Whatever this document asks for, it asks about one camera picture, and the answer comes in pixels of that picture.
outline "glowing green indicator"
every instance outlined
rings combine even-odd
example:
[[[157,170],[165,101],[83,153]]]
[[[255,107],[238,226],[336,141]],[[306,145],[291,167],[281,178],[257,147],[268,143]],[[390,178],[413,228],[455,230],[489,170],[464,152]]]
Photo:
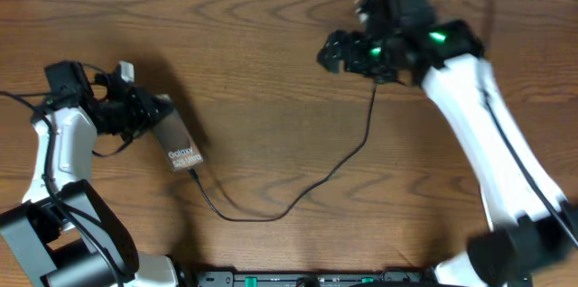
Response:
[[[434,41],[436,41],[438,43],[445,42],[445,39],[447,37],[448,37],[447,35],[440,33],[440,32],[431,32],[430,33],[430,38],[432,38]]]
[[[379,58],[379,55],[381,55],[381,47],[375,47],[370,51],[371,55],[375,58]]]

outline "wooden table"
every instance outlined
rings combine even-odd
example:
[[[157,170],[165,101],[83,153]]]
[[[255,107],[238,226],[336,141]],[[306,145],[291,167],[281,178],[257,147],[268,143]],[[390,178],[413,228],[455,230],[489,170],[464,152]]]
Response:
[[[202,183],[233,217],[274,215],[363,135],[371,82],[315,62],[328,33],[359,28],[353,0],[0,0],[0,89],[47,89],[42,67],[135,64],[173,99],[200,145]],[[432,0],[476,30],[482,0]],[[578,0],[498,0],[491,60],[510,110],[546,170],[578,196]],[[0,211],[33,173],[30,112],[0,100]],[[191,268],[382,270],[426,266],[486,230],[477,181],[452,130],[418,88],[381,86],[365,149],[284,220],[219,219],[146,135],[95,159],[93,184],[140,250]],[[117,137],[102,137],[111,151]],[[0,281],[28,281],[0,242]],[[537,276],[578,283],[578,258]]]

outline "wood grain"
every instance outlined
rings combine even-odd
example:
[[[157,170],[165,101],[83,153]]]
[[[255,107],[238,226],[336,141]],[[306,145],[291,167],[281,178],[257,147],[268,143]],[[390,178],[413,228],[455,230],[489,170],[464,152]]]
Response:
[[[477,29],[482,0],[432,0]],[[0,0],[0,89],[47,89],[42,67],[82,60],[136,66],[172,95],[207,162],[202,183],[230,216],[273,215],[359,143],[371,83],[315,63],[329,32],[359,28],[353,0]],[[498,0],[491,59],[536,155],[578,197],[578,0]],[[30,113],[0,100],[0,211],[33,173]],[[102,137],[100,151],[118,138]],[[146,135],[94,160],[93,183],[140,250],[192,269],[382,270],[435,264],[486,229],[478,184],[445,120],[417,88],[378,90],[370,140],[284,220],[217,218]],[[28,285],[5,242],[0,281]],[[578,282],[578,258],[537,286]]]

